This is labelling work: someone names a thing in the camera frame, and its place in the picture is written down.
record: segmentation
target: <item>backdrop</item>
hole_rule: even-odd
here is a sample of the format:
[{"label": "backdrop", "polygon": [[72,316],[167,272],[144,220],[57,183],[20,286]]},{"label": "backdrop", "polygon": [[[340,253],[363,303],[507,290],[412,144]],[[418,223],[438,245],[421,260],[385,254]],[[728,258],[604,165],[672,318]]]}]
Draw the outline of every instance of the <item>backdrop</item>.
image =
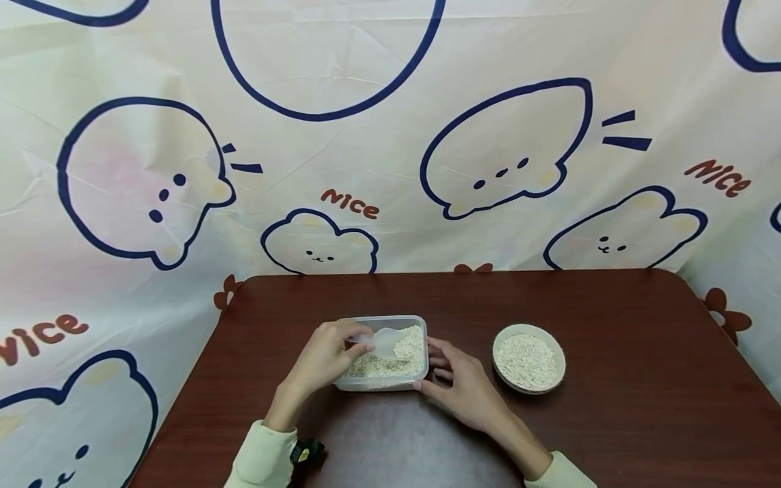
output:
[{"label": "backdrop", "polygon": [[0,0],[0,485],[127,486],[256,274],[685,265],[781,397],[779,70],[776,0]]}]

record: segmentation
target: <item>plastic container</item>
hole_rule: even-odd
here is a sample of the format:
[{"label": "plastic container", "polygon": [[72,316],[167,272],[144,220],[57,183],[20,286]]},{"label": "plastic container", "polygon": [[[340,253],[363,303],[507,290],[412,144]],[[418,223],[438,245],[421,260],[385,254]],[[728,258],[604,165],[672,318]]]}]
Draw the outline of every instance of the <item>plastic container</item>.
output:
[{"label": "plastic container", "polygon": [[[530,336],[535,336],[538,339],[542,339],[542,341],[547,344],[551,351],[553,351],[553,360],[556,363],[556,380],[549,388],[544,390],[527,390],[526,388],[523,388],[520,385],[510,381],[509,378],[501,373],[501,370],[496,365],[496,357],[501,343],[505,342],[505,339],[508,337],[517,336],[518,334],[529,334]],[[502,331],[497,334],[496,338],[494,339],[494,349],[492,356],[494,359],[494,369],[499,374],[499,377],[502,378],[505,383],[507,383],[513,390],[525,393],[527,395],[542,395],[548,393],[549,391],[555,390],[556,387],[562,384],[562,381],[564,381],[564,373],[567,370],[567,361],[564,358],[564,350],[558,341],[547,330],[532,326],[530,324],[515,324],[502,329]]]},{"label": "plastic container", "polygon": [[420,326],[423,329],[423,338],[420,348],[423,351],[423,369],[414,376],[382,376],[377,378],[358,378],[355,376],[342,376],[333,382],[336,388],[344,391],[404,391],[412,390],[412,384],[418,379],[423,379],[429,372],[429,355],[426,346],[426,321],[417,315],[380,315],[377,317],[354,317],[356,322],[369,326],[377,331],[384,327],[401,330],[407,327]]}]

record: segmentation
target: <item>plastic scoop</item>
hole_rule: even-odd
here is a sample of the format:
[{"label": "plastic scoop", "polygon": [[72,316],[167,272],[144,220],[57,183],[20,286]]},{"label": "plastic scoop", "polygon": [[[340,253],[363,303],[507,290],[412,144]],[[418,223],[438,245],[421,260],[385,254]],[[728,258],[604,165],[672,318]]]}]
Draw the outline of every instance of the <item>plastic scoop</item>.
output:
[{"label": "plastic scoop", "polygon": [[349,342],[357,344],[372,344],[374,351],[369,354],[374,354],[380,359],[388,359],[390,361],[404,361],[396,357],[394,347],[399,340],[404,339],[404,334],[396,329],[380,329],[374,333],[373,336],[367,336],[366,334],[358,334],[348,339]]}]

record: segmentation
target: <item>black object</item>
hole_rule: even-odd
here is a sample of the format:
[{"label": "black object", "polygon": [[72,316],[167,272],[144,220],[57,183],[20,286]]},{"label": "black object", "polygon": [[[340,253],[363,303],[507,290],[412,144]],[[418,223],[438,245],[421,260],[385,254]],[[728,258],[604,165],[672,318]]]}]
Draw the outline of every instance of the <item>black object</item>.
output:
[{"label": "black object", "polygon": [[318,461],[326,451],[325,445],[315,439],[299,440],[291,452],[291,463]]}]

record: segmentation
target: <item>finger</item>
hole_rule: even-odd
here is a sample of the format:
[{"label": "finger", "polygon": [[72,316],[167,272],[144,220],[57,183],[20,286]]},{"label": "finger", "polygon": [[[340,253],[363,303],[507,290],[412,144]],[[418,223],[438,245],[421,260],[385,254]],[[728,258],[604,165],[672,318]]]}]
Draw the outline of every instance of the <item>finger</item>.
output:
[{"label": "finger", "polygon": [[435,348],[442,351],[442,355],[451,361],[453,361],[453,359],[456,358],[459,354],[464,354],[460,349],[454,347],[453,344],[450,344],[446,340],[427,337],[427,341],[430,346],[434,346]]},{"label": "finger", "polygon": [[342,339],[348,339],[349,337],[357,336],[358,334],[366,334],[367,336],[373,336],[374,330],[368,326],[362,326],[353,319],[345,319],[344,321],[338,321],[339,335]]},{"label": "finger", "polygon": [[448,400],[450,399],[450,390],[448,388],[443,388],[442,386],[435,385],[434,383],[431,383],[427,379],[421,379],[419,381],[415,381],[412,386],[418,390],[420,393],[426,395],[428,398],[433,398],[434,400],[440,402],[445,407],[448,406]]},{"label": "finger", "polygon": [[340,356],[344,358],[347,362],[349,362],[349,365],[355,362],[356,359],[360,358],[367,352],[374,349],[374,346],[371,344],[355,344],[353,347],[350,347],[349,349],[342,351],[340,353]]},{"label": "finger", "polygon": [[449,369],[434,368],[434,375],[446,379],[447,381],[453,381],[453,372]]},{"label": "finger", "polygon": [[447,358],[429,358],[429,364],[438,368],[451,369]]},{"label": "finger", "polygon": [[429,346],[429,356],[439,356],[443,358],[444,354],[442,354],[442,351],[440,349],[437,349],[434,346]]}]

